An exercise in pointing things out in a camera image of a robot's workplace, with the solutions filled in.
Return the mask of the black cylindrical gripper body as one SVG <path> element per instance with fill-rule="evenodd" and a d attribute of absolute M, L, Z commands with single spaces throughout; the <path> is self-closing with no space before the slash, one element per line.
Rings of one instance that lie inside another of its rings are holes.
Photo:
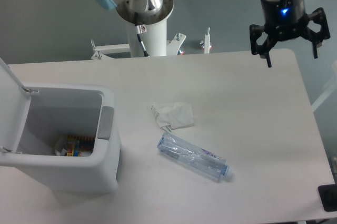
<path fill-rule="evenodd" d="M 261 0 L 267 42 L 283 42 L 302 37 L 310 41 L 313 32 L 308 28 L 309 17 L 304 0 Z"/>

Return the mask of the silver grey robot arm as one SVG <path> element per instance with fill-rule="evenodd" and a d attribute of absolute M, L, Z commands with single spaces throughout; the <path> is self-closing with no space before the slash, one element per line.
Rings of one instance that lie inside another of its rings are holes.
<path fill-rule="evenodd" d="M 177 34 L 167 41 L 167 19 L 174 8 L 173 0 L 96 0 L 104 9 L 117 10 L 126 22 L 132 57 L 177 55 L 184 41 Z M 278 42 L 302 37 L 312 44 L 313 56 L 330 31 L 323 8 L 306 13 L 304 0 L 261 0 L 265 23 L 249 28 L 251 52 L 269 62 L 270 50 Z"/>

